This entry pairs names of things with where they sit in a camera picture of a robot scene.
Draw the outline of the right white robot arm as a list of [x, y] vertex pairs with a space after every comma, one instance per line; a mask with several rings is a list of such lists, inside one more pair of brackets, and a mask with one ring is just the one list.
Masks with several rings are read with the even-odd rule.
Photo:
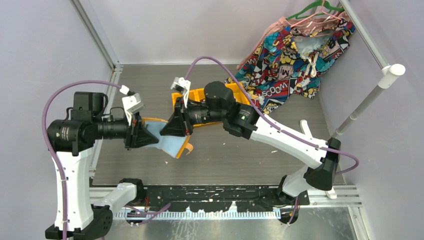
[[281, 204], [291, 205], [309, 188], [325, 191], [330, 199], [337, 198], [333, 183], [340, 159], [338, 139], [312, 137], [306, 120], [300, 122], [301, 131], [282, 125], [253, 106], [238, 102], [232, 89], [222, 82], [208, 83], [199, 101], [189, 99], [190, 85], [190, 81], [182, 77], [174, 79], [170, 88], [181, 96], [176, 99], [174, 112], [160, 131], [162, 136], [187, 137], [196, 125], [221, 122], [229, 134], [268, 144], [305, 164], [295, 173], [282, 177], [277, 189]]

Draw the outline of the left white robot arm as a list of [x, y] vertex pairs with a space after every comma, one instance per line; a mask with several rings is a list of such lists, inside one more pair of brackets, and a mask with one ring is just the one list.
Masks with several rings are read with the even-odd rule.
[[57, 215], [45, 230], [49, 240], [95, 240], [111, 229], [113, 215], [126, 204], [141, 206], [146, 191], [141, 179], [124, 178], [100, 201], [90, 201], [89, 168], [97, 140], [122, 139], [127, 150], [156, 144], [159, 139], [148, 131], [139, 110], [139, 94], [122, 98], [123, 118], [107, 119], [108, 97], [100, 92], [78, 91], [66, 119], [53, 121], [46, 134], [57, 178]]

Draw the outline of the yellow card holder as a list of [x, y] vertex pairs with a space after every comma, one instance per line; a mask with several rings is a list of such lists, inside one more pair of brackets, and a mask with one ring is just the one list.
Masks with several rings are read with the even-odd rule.
[[184, 150], [187, 150], [187, 155], [193, 151], [194, 146], [189, 143], [190, 136], [160, 135], [160, 130], [168, 123], [167, 120], [145, 117], [142, 121], [147, 130], [158, 138], [158, 143], [149, 144], [143, 148], [156, 148], [162, 150], [175, 159], [179, 159]]

